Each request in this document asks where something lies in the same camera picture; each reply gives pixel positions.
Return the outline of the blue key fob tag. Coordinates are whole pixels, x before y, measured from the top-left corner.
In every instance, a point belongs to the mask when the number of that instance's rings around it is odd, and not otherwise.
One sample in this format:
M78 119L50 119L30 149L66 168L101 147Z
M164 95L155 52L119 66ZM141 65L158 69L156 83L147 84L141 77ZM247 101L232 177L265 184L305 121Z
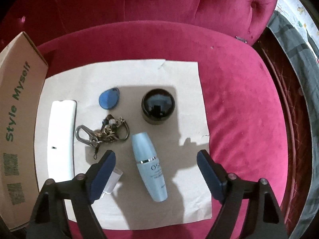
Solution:
M98 102L101 108L111 110L117 106L119 97L120 91L118 88L114 87L102 92L99 96Z

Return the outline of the metal keychain with carabiner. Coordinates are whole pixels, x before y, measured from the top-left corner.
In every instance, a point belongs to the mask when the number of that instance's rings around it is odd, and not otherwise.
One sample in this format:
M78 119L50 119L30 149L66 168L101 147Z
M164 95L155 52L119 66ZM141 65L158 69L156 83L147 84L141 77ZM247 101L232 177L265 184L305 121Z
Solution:
M85 125L80 125L75 130L76 139L94 148L94 160L97 160L97 154L102 144L112 144L114 142L124 142L129 138L130 128L128 123L122 117L114 118L113 115L107 115L100 129L91 130Z

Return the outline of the small white plug charger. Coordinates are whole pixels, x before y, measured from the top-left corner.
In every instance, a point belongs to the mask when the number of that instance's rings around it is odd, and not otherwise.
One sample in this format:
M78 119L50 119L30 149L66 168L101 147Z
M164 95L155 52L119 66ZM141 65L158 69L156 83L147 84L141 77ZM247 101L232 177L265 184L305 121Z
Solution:
M123 175L123 171L115 167L108 179L108 182L106 183L104 187L104 190L100 197L101 199L105 196L105 194L110 195L113 192L117 182L119 181L122 175Z

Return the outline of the cardboard box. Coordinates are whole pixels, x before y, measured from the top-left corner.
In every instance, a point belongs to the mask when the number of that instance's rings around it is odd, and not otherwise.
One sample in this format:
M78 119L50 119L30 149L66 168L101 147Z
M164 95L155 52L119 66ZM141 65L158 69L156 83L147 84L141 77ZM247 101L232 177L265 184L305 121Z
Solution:
M1 52L1 218L11 230L29 222L39 194L35 124L47 71L25 32Z

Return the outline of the black round jar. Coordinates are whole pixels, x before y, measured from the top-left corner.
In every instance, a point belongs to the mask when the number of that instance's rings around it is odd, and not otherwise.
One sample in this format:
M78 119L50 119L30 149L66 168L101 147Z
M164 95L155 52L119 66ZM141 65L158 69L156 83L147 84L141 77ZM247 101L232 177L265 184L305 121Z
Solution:
M170 118L175 110L175 99L161 88L148 91L141 101L142 117L152 125L160 125Z

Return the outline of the grey plaid blanket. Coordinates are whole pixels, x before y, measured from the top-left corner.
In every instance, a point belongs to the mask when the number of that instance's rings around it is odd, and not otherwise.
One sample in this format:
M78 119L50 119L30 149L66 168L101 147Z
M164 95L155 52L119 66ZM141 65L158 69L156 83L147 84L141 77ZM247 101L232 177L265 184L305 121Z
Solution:
M290 238L317 238L318 215L318 64L298 31L275 11L267 26L288 66L278 67L294 137L292 195L288 204Z

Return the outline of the white rectangular power bank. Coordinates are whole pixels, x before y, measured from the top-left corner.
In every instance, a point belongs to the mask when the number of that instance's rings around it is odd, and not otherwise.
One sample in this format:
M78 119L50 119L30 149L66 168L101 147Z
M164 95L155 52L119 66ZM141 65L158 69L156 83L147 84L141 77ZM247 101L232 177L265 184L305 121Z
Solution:
M53 101L51 105L47 165L48 176L56 182L74 178L74 129L77 103L74 100Z

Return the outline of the beige paper sheet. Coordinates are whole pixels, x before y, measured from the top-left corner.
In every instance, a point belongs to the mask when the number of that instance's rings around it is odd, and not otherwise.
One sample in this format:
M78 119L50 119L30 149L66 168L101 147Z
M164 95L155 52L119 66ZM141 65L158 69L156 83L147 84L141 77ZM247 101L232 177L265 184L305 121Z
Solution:
M75 173L85 173L107 150L115 152L116 166L123 172L113 192L93 204L100 225L111 230L140 230L210 219L210 192L196 164L197 152L207 149L209 143L196 62L102 62L49 77L40 96L35 131L39 185L50 177L47 144L52 103L76 101L76 125L99 129L109 113L100 107L99 95L114 87L120 91L119 103L110 114L125 119L131 134L149 135L160 160L168 198L155 202L150 197L138 172L130 140L102 145L98 153L75 141ZM169 91L176 103L172 116L160 125L151 125L142 116L142 98L154 88Z

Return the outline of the light blue cosmetic bottle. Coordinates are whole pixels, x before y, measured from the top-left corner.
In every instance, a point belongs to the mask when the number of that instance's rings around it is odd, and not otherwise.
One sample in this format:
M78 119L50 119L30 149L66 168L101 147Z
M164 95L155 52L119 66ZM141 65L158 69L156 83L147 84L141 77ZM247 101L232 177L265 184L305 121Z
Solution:
M146 132L131 137L132 150L144 185L155 202L168 198L165 179L156 150Z

